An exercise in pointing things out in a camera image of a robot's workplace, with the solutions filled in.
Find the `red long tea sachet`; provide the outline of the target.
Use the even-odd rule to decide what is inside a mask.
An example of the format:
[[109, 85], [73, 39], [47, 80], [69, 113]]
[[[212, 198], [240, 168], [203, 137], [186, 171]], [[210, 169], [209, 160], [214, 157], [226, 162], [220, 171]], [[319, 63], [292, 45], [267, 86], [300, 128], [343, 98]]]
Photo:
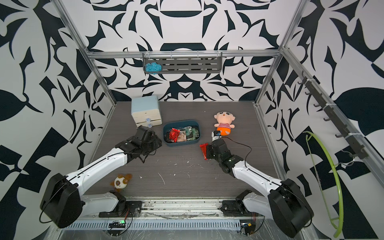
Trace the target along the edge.
[[203, 153], [203, 156], [204, 156], [204, 159], [205, 160], [208, 160], [208, 157], [207, 157], [207, 147], [208, 147], [209, 143], [205, 143], [205, 144], [201, 144], [200, 145], [200, 149]]

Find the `red foil tea bag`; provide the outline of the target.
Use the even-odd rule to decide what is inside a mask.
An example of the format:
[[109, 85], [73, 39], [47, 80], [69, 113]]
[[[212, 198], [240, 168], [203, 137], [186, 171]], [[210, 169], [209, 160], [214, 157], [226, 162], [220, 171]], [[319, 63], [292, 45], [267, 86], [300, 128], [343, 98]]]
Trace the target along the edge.
[[172, 143], [176, 143], [178, 141], [179, 135], [180, 135], [180, 130], [172, 128], [170, 133], [169, 133], [169, 139]]

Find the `green label tea bag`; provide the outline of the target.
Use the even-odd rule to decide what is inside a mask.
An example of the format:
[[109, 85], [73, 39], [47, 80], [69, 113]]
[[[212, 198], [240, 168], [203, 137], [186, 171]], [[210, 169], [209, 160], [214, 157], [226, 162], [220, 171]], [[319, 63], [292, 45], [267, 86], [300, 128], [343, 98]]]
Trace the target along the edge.
[[194, 141], [200, 137], [200, 131], [197, 126], [185, 127], [187, 141]]

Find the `floral beige label tea bag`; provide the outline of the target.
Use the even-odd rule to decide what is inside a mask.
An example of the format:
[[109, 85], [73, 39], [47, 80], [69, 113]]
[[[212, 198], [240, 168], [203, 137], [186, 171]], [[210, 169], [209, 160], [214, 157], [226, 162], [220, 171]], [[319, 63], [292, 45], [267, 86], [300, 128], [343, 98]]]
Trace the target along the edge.
[[186, 142], [186, 141], [187, 141], [186, 131], [180, 131], [179, 136], [177, 138], [177, 142], [181, 143], [181, 142]]

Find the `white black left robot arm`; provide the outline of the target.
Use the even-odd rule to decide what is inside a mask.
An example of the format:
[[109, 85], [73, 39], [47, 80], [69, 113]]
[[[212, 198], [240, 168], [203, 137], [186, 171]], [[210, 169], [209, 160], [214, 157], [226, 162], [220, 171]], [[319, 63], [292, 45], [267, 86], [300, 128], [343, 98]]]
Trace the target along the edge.
[[144, 162], [162, 144], [162, 140], [153, 130], [140, 126], [134, 136], [116, 144], [104, 156], [87, 166], [65, 176], [54, 175], [48, 182], [40, 204], [42, 213], [60, 229], [84, 216], [99, 213], [108, 217], [126, 215], [126, 198], [117, 190], [86, 195], [87, 190], [109, 173], [135, 159]]

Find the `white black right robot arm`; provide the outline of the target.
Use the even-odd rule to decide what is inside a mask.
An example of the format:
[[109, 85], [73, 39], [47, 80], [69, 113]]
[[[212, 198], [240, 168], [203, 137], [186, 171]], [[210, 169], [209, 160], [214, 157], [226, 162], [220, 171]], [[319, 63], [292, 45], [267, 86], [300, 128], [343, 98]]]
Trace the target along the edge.
[[312, 223], [314, 212], [291, 179], [276, 179], [252, 167], [245, 159], [233, 155], [223, 139], [207, 145], [206, 156], [217, 161], [224, 173], [256, 190], [255, 193], [244, 191], [237, 197], [242, 211], [272, 219], [290, 238]]

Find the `teal plastic storage box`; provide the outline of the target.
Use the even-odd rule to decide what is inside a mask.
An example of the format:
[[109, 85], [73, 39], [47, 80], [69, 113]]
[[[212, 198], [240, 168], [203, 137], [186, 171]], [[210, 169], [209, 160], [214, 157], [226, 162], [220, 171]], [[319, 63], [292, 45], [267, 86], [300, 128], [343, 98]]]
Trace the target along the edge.
[[[170, 135], [171, 130], [172, 129], [183, 129], [186, 127], [191, 127], [192, 130], [196, 130], [198, 135], [196, 137], [189, 138], [184, 142], [171, 143], [171, 141], [169, 140], [169, 135]], [[169, 147], [179, 147], [179, 146], [196, 144], [201, 139], [201, 130], [200, 130], [199, 123], [195, 120], [182, 120], [182, 121], [167, 123], [163, 127], [163, 139], [166, 142], [166, 145]]]

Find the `small blue cream drawer cabinet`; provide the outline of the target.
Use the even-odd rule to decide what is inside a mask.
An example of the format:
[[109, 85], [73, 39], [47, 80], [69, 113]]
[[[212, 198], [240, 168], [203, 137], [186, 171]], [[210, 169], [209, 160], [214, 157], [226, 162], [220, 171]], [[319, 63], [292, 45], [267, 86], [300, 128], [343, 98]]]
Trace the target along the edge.
[[137, 127], [151, 128], [163, 124], [160, 104], [156, 95], [132, 99], [131, 115]]

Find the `plush doll orange pants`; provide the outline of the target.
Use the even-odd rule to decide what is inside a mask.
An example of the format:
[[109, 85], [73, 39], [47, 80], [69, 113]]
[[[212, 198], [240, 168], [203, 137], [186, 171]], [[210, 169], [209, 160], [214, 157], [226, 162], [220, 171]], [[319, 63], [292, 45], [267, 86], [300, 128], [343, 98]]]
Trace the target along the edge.
[[217, 131], [220, 132], [221, 136], [228, 136], [231, 134], [232, 129], [235, 128], [233, 121], [236, 117], [226, 111], [218, 112], [214, 115], [214, 118], [217, 120], [217, 123], [214, 124], [214, 127]]

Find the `small brown white plush dog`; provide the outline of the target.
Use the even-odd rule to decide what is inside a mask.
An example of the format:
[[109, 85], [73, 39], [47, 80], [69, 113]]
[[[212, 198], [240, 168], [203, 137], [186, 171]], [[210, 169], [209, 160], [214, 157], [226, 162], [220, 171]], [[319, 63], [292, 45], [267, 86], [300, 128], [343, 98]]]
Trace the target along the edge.
[[126, 174], [122, 175], [119, 174], [113, 182], [110, 183], [112, 187], [114, 187], [114, 190], [116, 192], [121, 192], [123, 189], [125, 189], [129, 183], [129, 181], [132, 179], [132, 174]]

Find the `blue crumpled item on shelf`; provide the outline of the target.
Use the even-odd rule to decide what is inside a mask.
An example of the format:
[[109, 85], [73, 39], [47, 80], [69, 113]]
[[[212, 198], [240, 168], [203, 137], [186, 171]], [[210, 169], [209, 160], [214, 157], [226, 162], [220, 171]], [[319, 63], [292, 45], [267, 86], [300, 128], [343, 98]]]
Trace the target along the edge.
[[145, 64], [145, 71], [149, 74], [158, 74], [163, 70], [162, 65], [158, 63], [147, 63]]

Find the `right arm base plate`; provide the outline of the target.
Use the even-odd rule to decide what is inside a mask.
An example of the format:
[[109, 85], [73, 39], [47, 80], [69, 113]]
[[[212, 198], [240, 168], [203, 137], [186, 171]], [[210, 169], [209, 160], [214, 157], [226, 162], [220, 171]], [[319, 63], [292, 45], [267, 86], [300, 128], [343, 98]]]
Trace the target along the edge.
[[225, 217], [243, 217], [250, 214], [245, 206], [240, 203], [240, 201], [236, 200], [222, 201], [220, 211], [224, 214]]

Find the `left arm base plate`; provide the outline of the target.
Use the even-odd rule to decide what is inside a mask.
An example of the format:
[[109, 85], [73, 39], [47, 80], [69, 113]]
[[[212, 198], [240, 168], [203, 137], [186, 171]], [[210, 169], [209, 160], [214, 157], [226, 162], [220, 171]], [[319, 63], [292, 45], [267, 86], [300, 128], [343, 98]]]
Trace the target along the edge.
[[122, 218], [125, 217], [126, 214], [135, 216], [141, 213], [142, 205], [142, 201], [119, 202], [111, 212], [100, 212], [99, 218]]

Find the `grey perforated wall shelf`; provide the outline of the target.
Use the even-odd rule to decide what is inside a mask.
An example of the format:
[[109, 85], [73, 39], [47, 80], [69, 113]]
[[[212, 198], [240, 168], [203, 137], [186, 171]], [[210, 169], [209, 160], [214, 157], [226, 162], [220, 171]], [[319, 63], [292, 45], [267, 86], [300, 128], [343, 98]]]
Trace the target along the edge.
[[223, 56], [219, 52], [203, 54], [196, 52], [168, 52], [165, 54], [144, 53], [143, 70], [145, 64], [158, 63], [163, 70], [158, 74], [215, 74], [223, 69]]

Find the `black wall hook rail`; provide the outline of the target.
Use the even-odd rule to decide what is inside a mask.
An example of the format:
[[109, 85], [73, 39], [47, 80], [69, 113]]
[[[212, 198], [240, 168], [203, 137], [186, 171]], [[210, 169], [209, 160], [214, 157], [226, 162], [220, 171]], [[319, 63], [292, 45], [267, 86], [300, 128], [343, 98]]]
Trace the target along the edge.
[[314, 97], [317, 101], [314, 107], [321, 108], [328, 116], [327, 118], [324, 118], [324, 121], [331, 121], [339, 131], [335, 134], [335, 137], [343, 138], [354, 151], [355, 157], [358, 157], [361, 160], [369, 157], [369, 154], [366, 151], [366, 146], [359, 140], [362, 134], [358, 133], [358, 131], [352, 127], [349, 120], [347, 120], [347, 117], [342, 113], [330, 96], [321, 88], [317, 80], [309, 79], [304, 72], [302, 72], [301, 75], [302, 81], [300, 84], [304, 85], [309, 90], [307, 95]]

